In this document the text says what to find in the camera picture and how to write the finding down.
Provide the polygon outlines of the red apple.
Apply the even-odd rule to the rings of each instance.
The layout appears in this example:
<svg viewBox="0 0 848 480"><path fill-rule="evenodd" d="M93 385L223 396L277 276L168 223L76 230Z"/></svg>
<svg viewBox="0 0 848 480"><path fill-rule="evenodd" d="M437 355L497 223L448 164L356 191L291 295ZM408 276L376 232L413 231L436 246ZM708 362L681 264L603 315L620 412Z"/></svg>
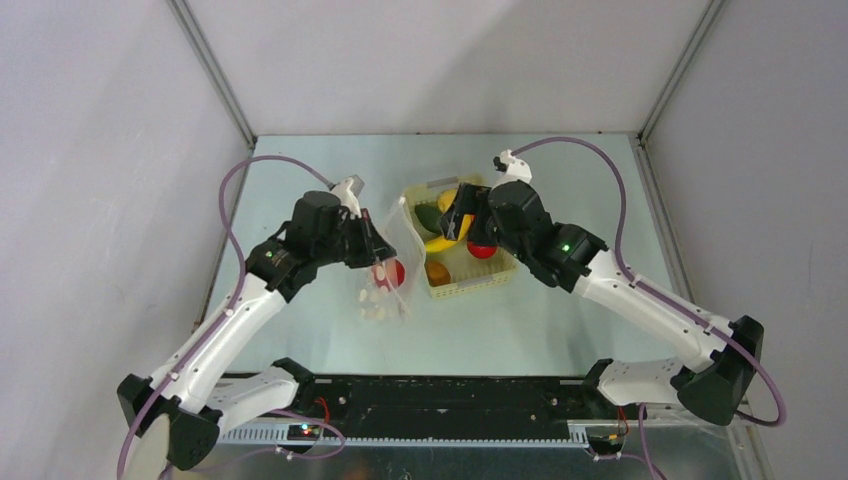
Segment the red apple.
<svg viewBox="0 0 848 480"><path fill-rule="evenodd" d="M392 258L371 268L374 284L389 291L401 287L406 279L406 269L402 262Z"/></svg>

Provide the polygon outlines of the clear dotted zip bag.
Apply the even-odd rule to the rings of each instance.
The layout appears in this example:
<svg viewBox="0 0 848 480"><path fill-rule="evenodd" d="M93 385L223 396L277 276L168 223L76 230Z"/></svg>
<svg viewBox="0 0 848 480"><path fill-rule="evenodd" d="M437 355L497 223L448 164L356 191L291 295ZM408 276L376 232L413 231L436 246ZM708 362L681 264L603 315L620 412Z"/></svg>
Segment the clear dotted zip bag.
<svg viewBox="0 0 848 480"><path fill-rule="evenodd" d="M413 297L425 260L423 240L415 229L406 195L376 224L377 232L394 248L394 257L382 260L362 278L358 293L359 314L366 321L408 321Z"/></svg>

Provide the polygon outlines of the yellow banana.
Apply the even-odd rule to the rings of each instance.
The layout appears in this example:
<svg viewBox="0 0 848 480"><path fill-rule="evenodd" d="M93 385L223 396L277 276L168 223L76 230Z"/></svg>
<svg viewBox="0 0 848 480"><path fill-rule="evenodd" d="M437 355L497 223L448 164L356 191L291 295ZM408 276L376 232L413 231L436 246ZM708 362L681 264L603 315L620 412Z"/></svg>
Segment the yellow banana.
<svg viewBox="0 0 848 480"><path fill-rule="evenodd" d="M456 238L453 240L445 238L444 236L440 236L438 238L426 241L424 243L426 253L436 254L443 252L452 248L460 241L464 240L471 228L473 220L473 215L465 215L462 221L460 222L459 226L455 229Z"/></svg>

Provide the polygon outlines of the red pomegranate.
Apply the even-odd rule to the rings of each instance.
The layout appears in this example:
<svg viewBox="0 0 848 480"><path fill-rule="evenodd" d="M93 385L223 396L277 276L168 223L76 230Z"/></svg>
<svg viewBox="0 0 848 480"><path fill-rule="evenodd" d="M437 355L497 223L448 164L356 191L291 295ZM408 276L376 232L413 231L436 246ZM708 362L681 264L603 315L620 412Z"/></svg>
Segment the red pomegranate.
<svg viewBox="0 0 848 480"><path fill-rule="evenodd" d="M466 248L472 257L479 260L492 258L498 251L497 246L481 245L472 241L466 243Z"/></svg>

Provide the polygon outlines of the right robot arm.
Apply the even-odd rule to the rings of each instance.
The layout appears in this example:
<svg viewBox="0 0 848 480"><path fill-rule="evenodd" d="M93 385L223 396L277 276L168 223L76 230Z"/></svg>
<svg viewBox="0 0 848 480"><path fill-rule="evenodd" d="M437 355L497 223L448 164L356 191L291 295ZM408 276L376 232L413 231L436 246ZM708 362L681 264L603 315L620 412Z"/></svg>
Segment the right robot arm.
<svg viewBox="0 0 848 480"><path fill-rule="evenodd" d="M606 418L620 406L653 403L681 406L719 426L740 415L756 372L751 362L762 352L760 322L730 321L634 274L596 235L553 221L525 182L462 183L439 208L448 239L498 247L544 285L604 306L671 346L675 355L665 361L597 361L581 392L588 414Z"/></svg>

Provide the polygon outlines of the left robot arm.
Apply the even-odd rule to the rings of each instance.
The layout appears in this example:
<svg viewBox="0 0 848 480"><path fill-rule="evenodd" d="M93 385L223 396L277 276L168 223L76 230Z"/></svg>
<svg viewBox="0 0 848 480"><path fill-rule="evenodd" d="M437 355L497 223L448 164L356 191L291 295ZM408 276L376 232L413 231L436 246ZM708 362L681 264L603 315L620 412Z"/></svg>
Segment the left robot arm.
<svg viewBox="0 0 848 480"><path fill-rule="evenodd" d="M119 384L129 436L141 439L139 450L151 457L129 465L124 446L118 478L157 479L169 467L190 470L224 433L257 416L277 409L297 417L311 412L315 388L278 363L225 387L218 382L320 268L371 268L395 254L354 193L341 186L305 193L290 220L239 257L236 286L169 360L147 377L129 374Z"/></svg>

